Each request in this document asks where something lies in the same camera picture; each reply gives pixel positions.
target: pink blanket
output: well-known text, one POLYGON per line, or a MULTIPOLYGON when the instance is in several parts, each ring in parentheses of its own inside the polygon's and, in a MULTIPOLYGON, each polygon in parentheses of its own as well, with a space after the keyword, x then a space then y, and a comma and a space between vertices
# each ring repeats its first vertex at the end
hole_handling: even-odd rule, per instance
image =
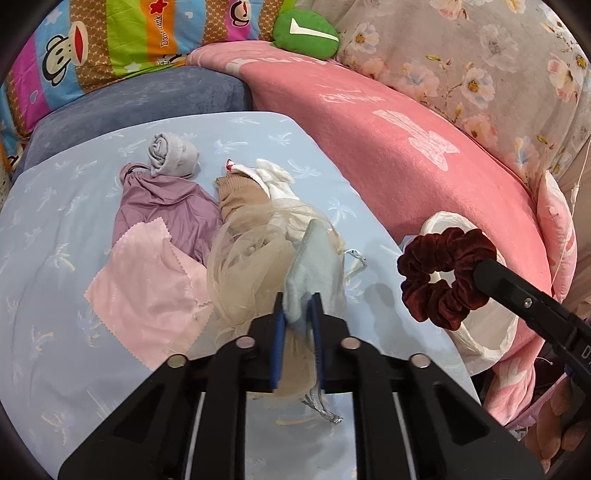
MULTIPOLYGON (((187 65, 238 77, 257 110, 295 120, 338 166, 396 241, 447 210, 494 241, 507 266, 550 292, 535 205, 523 184, 465 134, 416 101, 335 62, 262 41, 211 44, 187 65)), ((494 368, 485 407, 503 424, 531 401, 543 340, 520 321, 494 368)))

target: screw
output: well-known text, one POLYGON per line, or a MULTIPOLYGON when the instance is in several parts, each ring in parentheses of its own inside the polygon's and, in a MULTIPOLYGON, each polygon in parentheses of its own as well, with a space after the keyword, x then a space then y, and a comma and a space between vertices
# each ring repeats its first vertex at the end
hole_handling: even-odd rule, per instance
POLYGON ((255 339, 249 336, 240 337, 236 340, 236 346, 238 348, 251 348, 255 346, 255 343, 255 339))
POLYGON ((184 355, 173 355, 166 362, 170 368, 179 368, 187 363, 187 357, 184 355))
POLYGON ((340 344, 343 348, 346 348, 347 350, 357 350, 361 346, 361 342, 358 338, 355 337, 343 338, 340 341, 340 344))
POLYGON ((431 359, 424 353, 417 353, 410 358, 411 363, 417 368, 427 368, 431 365, 431 359))

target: green pillow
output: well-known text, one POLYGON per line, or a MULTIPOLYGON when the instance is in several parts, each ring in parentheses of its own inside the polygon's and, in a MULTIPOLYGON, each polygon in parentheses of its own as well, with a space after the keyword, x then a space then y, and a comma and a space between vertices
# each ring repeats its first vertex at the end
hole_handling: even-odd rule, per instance
POLYGON ((273 26, 273 45, 319 60, 331 58, 339 49, 339 34, 320 15, 308 10, 288 10, 273 26))

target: bed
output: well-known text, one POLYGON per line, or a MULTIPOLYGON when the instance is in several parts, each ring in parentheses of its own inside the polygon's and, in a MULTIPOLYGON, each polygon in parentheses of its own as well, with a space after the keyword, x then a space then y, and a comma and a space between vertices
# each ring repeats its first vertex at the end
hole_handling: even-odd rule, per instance
MULTIPOLYGON (((445 332, 417 323, 401 302, 396 243, 316 143, 290 118, 267 112, 214 113, 120 129, 23 173, 0 213, 0 400, 41 466, 61 463, 150 374, 101 323, 83 295, 104 266, 121 198, 118 174, 144 162, 148 139, 179 134, 201 151, 195 178, 214 194, 227 158, 266 158, 286 168, 294 192, 326 214, 368 268, 346 286, 352 334, 383 353, 429 354, 476 393, 445 332)), ((350 479, 355 475, 352 405, 329 399, 334 426, 295 401, 248 401, 247 478, 350 479)))

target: scrunchie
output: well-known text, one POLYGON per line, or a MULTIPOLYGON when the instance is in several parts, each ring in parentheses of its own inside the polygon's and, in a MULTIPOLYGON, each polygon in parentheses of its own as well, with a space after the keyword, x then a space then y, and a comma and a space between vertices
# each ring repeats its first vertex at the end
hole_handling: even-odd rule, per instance
POLYGON ((418 322, 427 319, 438 327, 458 330, 468 313, 486 305, 489 297, 476 289, 473 273, 487 258, 496 260, 494 244, 476 228, 464 233, 450 227, 443 233, 419 235, 398 259, 402 302, 418 322), (446 280, 429 283, 430 274, 454 271, 450 287, 446 280))

